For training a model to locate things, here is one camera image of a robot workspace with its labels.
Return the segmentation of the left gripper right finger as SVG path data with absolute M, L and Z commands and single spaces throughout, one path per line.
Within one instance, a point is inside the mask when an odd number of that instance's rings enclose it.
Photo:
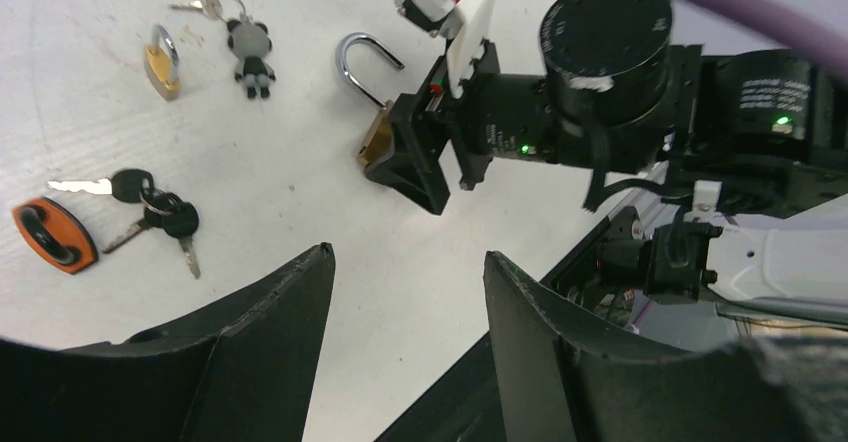
M 847 342 L 688 352 L 610 324 L 498 252 L 483 275 L 511 441 L 843 441 Z

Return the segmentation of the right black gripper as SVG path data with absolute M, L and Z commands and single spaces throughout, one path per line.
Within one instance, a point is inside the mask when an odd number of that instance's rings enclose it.
M 432 215 L 443 213 L 450 189 L 440 157 L 448 144 L 460 166 L 460 185 L 471 191 L 485 180 L 498 146 L 498 121 L 471 96 L 448 94 L 447 60 L 437 58 L 413 94 L 389 110 L 389 146 L 365 168 L 366 178 L 403 195 Z

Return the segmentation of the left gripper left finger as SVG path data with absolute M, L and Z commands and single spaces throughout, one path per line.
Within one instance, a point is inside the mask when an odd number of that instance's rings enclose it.
M 5 441 L 298 441 L 336 260 L 315 245 L 120 344 L 1 344 Z

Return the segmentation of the large brass padlock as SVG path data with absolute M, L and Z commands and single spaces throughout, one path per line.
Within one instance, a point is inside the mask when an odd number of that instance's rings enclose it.
M 363 95 L 378 109 L 356 154 L 357 163 L 365 168 L 376 162 L 391 146 L 392 133 L 389 127 L 389 115 L 394 102 L 390 99 L 380 100 L 351 71 L 347 57 L 348 51 L 354 45 L 360 44 L 375 50 L 397 71 L 403 70 L 405 64 L 385 44 L 366 32 L 352 32 L 344 36 L 335 48 L 334 63 L 337 75 L 349 88 Z

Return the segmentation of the black key bunch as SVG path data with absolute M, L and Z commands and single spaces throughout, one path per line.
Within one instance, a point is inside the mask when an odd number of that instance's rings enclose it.
M 157 189 L 150 172 L 139 168 L 126 168 L 108 178 L 51 180 L 46 185 L 56 191 L 109 195 L 122 203 L 140 204 L 143 207 L 141 218 L 108 243 L 102 252 L 112 253 L 142 232 L 161 229 L 178 241 L 192 276 L 195 279 L 201 277 L 193 243 L 193 236 L 200 225 L 199 212 L 192 203 L 184 201 L 175 193 Z

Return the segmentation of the small brass padlock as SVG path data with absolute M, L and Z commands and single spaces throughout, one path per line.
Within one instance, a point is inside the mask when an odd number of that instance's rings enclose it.
M 181 88 L 180 57 L 173 38 L 161 24 L 153 26 L 150 42 L 144 46 L 144 57 L 151 85 L 164 100 L 175 100 Z

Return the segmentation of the orange black padlock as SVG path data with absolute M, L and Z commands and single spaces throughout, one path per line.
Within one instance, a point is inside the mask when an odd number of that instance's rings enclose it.
M 73 275 L 99 260 L 96 244 L 86 228 L 54 200 L 31 199 L 14 207 L 11 214 L 30 248 L 58 270 Z

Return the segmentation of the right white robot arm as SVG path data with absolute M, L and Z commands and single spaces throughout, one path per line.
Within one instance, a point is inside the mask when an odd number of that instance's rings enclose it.
M 387 102 L 358 154 L 365 176 L 426 211 L 449 189 L 452 146 L 472 190 L 497 158 L 584 168 L 584 206 L 651 195 L 611 217 L 545 278 L 610 316 L 638 291 L 718 303 L 742 321 L 847 323 L 847 225 L 754 229 L 744 215 L 795 220 L 847 192 L 847 82 L 786 49 L 706 55 L 671 41 L 670 0 L 557 0 L 539 42 L 541 75 L 507 74 L 481 36 L 456 88 L 439 58 L 413 94 Z

